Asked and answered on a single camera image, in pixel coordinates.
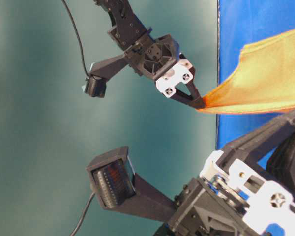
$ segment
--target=wire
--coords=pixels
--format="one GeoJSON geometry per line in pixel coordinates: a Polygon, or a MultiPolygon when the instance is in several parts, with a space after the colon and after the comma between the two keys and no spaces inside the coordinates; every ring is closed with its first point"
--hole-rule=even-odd
{"type": "Polygon", "coordinates": [[[90,205],[91,201],[93,200],[94,196],[95,196],[95,193],[92,192],[92,194],[90,195],[90,197],[88,199],[88,202],[86,203],[86,205],[84,207],[84,210],[83,210],[82,215],[81,215],[81,217],[79,219],[79,222],[78,222],[77,226],[75,227],[75,229],[70,234],[70,236],[74,236],[77,233],[77,231],[79,230],[79,228],[81,227],[82,222],[83,222],[84,217],[85,217],[85,214],[87,213],[89,205],[90,205]]]}
{"type": "Polygon", "coordinates": [[[72,22],[72,25],[73,25],[73,28],[74,28],[74,31],[75,31],[75,34],[76,34],[76,36],[77,36],[77,38],[78,38],[78,42],[79,42],[79,46],[80,46],[80,52],[81,52],[82,66],[83,66],[84,72],[85,72],[85,74],[86,74],[86,76],[87,76],[87,78],[88,78],[88,77],[89,77],[89,74],[88,74],[87,68],[86,68],[86,66],[85,66],[82,42],[81,42],[81,39],[80,39],[80,36],[79,36],[78,30],[77,30],[77,27],[76,27],[76,25],[75,25],[75,22],[74,22],[73,16],[72,16],[72,14],[71,14],[71,12],[70,12],[70,9],[69,9],[67,3],[65,2],[65,0],[61,0],[61,1],[62,1],[62,3],[63,3],[63,5],[64,5],[65,9],[67,10],[67,12],[68,12],[68,14],[69,14],[70,20],[71,20],[71,22],[72,22]]]}

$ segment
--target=fabric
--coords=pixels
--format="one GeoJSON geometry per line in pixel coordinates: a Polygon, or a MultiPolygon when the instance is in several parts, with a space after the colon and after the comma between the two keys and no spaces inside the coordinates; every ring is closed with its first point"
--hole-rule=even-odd
{"type": "Polygon", "coordinates": [[[245,45],[236,70],[203,99],[202,113],[295,110],[295,30],[245,45]]]}

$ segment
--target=blue backdrop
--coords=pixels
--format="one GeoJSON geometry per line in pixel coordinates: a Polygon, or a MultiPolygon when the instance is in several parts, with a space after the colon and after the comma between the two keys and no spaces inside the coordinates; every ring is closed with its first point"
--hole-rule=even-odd
{"type": "MultiPolygon", "coordinates": [[[[295,29],[295,0],[220,0],[220,83],[235,70],[241,48],[295,29]]],[[[219,117],[217,148],[278,114],[219,117]]],[[[266,165],[267,158],[261,161],[266,165]]],[[[273,236],[283,235],[271,229],[273,236]]]]}

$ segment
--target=screw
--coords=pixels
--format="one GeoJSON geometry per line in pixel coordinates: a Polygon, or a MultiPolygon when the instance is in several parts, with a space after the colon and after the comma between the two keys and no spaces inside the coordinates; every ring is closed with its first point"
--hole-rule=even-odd
{"type": "Polygon", "coordinates": [[[189,74],[184,74],[184,75],[182,76],[183,80],[188,80],[188,79],[189,79],[189,77],[190,77],[190,75],[189,75],[189,74]]]}
{"type": "Polygon", "coordinates": [[[273,194],[270,203],[274,208],[280,208],[286,202],[285,196],[282,193],[273,194]]]}

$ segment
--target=teal background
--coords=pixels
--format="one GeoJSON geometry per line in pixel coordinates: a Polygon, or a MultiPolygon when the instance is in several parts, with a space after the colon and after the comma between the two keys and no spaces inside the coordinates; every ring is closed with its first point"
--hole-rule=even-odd
{"type": "MultiPolygon", "coordinates": [[[[87,68],[121,54],[108,14],[68,0],[87,68]]],[[[202,95],[217,83],[217,1],[130,0],[152,36],[170,33],[196,67],[202,95]]],[[[173,198],[215,149],[215,116],[166,99],[129,67],[104,99],[84,73],[60,0],[0,0],[0,236],[69,235],[90,195],[85,166],[130,146],[136,172],[173,198]]],[[[95,200],[77,235],[152,235],[160,222],[104,211],[95,200]]]]}

